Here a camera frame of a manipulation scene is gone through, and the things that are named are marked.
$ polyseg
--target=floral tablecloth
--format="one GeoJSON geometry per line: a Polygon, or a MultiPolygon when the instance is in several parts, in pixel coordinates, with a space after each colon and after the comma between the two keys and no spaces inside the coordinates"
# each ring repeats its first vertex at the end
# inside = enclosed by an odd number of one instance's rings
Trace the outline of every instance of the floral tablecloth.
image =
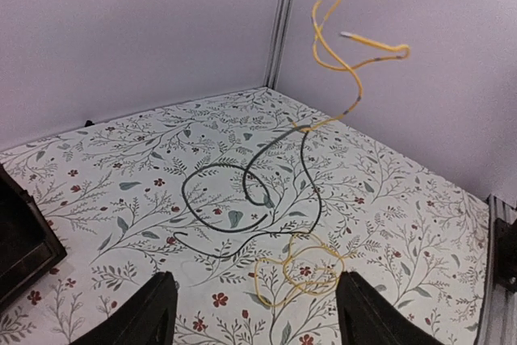
{"type": "MultiPolygon", "coordinates": [[[[154,109],[33,141],[0,154],[35,197],[68,256],[0,317],[0,343],[69,343],[117,310],[156,271],[179,287],[175,344],[339,344],[334,294],[297,292],[262,305],[258,257],[285,259],[288,236],[219,234],[188,211],[183,180],[211,162],[244,166],[266,142],[325,115],[266,88],[154,109]]],[[[239,170],[206,170],[186,186],[199,216],[221,228],[304,230],[315,190],[301,169],[301,134],[264,154],[253,172],[271,201],[244,199],[239,170]]],[[[362,133],[334,123],[309,134],[305,161],[322,200],[314,233],[415,325],[446,344],[473,343],[484,297],[488,208],[477,198],[362,133]]],[[[260,187],[253,196],[260,200],[260,187]]],[[[299,258],[294,279],[317,276],[330,258],[299,258]]],[[[281,268],[263,264],[262,294],[291,290],[281,268]]]]}

